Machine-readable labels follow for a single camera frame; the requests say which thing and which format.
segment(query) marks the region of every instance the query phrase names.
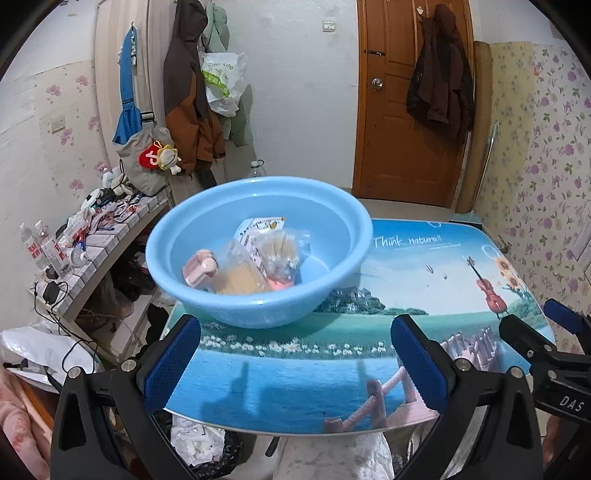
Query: tissue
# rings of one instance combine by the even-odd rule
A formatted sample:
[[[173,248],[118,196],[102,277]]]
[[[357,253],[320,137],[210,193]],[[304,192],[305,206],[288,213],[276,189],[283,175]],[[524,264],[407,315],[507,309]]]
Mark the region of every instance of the tissue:
[[[222,429],[173,415],[170,443],[187,465],[196,466],[219,461],[225,434]]]

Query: cable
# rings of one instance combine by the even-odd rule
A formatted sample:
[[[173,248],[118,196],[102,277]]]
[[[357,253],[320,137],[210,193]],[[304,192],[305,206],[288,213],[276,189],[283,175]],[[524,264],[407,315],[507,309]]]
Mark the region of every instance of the cable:
[[[67,356],[68,356],[68,355],[70,355],[70,353],[72,352],[72,350],[74,349],[74,347],[76,347],[76,345],[78,345],[80,342],[84,342],[84,343],[85,343],[85,344],[88,346],[88,348],[89,348],[89,349],[92,351],[92,347],[90,346],[90,343],[92,342],[92,343],[94,343],[94,344],[96,345],[96,347],[95,347],[95,349],[94,349],[93,356],[92,356],[92,373],[94,373],[94,372],[95,372],[95,366],[96,366],[97,351],[98,351],[98,349],[99,349],[99,344],[98,344],[97,342],[95,342],[94,340],[86,340],[85,338],[81,337],[81,336],[80,336],[80,335],[78,335],[77,333],[74,333],[74,332],[72,332],[70,329],[66,328],[66,327],[65,327],[65,326],[62,324],[62,322],[61,322],[61,320],[59,319],[59,317],[58,317],[58,316],[57,316],[57,315],[54,313],[54,311],[53,311],[53,310],[54,310],[54,308],[55,308],[57,305],[59,305],[61,302],[63,302],[63,301],[64,301],[64,299],[66,298],[66,296],[68,295],[68,292],[69,292],[69,286],[68,286],[68,283],[67,283],[67,282],[65,282],[65,281],[61,281],[61,282],[59,282],[59,283],[57,284],[57,285],[58,285],[58,287],[59,287],[60,285],[65,285],[65,286],[66,286],[66,291],[65,291],[65,293],[64,293],[64,296],[63,296],[63,297],[62,297],[62,298],[61,298],[59,301],[56,301],[56,302],[55,302],[55,303],[54,303],[54,304],[51,306],[51,309],[50,309],[50,311],[48,312],[48,314],[49,314],[49,317],[48,317],[48,316],[46,316],[46,315],[43,315],[41,312],[39,312],[39,310],[37,310],[37,296],[38,296],[38,293],[37,293],[37,284],[38,284],[38,282],[35,282],[35,283],[34,283],[34,286],[33,286],[33,289],[34,289],[34,291],[33,291],[33,296],[34,296],[34,298],[33,298],[33,309],[35,310],[35,313],[36,313],[36,314],[38,314],[40,317],[44,318],[45,320],[48,320],[48,321],[49,321],[49,322],[51,322],[51,323],[55,323],[55,324],[57,325],[57,333],[58,333],[58,335],[61,335],[61,334],[60,334],[60,328],[62,328],[62,329],[64,329],[64,331],[67,333],[67,336],[69,336],[69,337],[75,337],[75,338],[77,338],[77,339],[78,339],[78,341],[77,341],[77,342],[76,342],[74,345],[72,345],[72,347],[70,348],[70,350],[68,350],[68,352],[65,354],[64,358],[61,360],[61,369],[62,369],[62,370],[64,370],[64,372],[65,372],[65,369],[64,369],[64,362],[66,361],[66,358],[67,358]]]

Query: plastic bottle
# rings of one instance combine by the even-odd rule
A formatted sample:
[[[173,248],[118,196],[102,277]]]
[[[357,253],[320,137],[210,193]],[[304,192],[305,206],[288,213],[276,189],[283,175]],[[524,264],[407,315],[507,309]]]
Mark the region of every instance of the plastic bottle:
[[[72,265],[66,253],[62,250],[56,239],[49,234],[49,227],[42,221],[35,224],[41,250],[47,256],[49,263],[55,269],[62,280],[72,276]]]
[[[70,248],[74,241],[82,235],[90,226],[90,219],[92,215],[87,210],[82,210],[76,216],[72,217],[72,221],[63,231],[58,243],[62,248]]]
[[[41,247],[37,238],[33,235],[33,231],[24,223],[21,225],[21,241],[27,247],[27,251],[35,261],[39,270],[45,270],[45,267],[49,265],[47,257],[43,251],[41,251]]]
[[[264,160],[251,161],[251,170],[246,176],[247,179],[257,179],[258,177],[266,177],[267,172],[262,167],[265,164]]]
[[[69,251],[70,263],[74,268],[84,267],[88,262],[87,253],[82,250],[79,246],[76,246]]]

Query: water bottle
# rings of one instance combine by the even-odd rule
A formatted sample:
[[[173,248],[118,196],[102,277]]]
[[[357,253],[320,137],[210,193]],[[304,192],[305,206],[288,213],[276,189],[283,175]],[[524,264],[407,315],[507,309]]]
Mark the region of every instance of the water bottle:
[[[246,176],[247,179],[257,179],[258,177],[266,177],[267,172],[262,167],[265,164],[264,160],[251,161],[251,170]]]
[[[21,225],[21,241],[27,247],[27,251],[31,255],[31,258],[35,261],[35,264],[39,270],[45,270],[45,267],[49,265],[47,257],[41,251],[41,247],[33,235],[33,231],[24,223]]]
[[[41,250],[47,256],[49,263],[60,276],[62,280],[67,280],[72,276],[72,265],[67,254],[62,250],[60,245],[56,242],[55,237],[49,234],[49,227],[44,225],[40,220],[35,224],[37,229],[37,236],[39,238],[39,245]]]

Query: sunflower illustration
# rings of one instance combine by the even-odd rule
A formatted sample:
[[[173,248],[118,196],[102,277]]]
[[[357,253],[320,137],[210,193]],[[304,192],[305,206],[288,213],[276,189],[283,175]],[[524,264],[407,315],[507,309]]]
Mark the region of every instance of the sunflower illustration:
[[[514,275],[507,275],[505,280],[511,288],[519,288],[519,280]]]
[[[495,263],[501,274],[507,273],[511,270],[511,264],[505,257],[495,258]]]

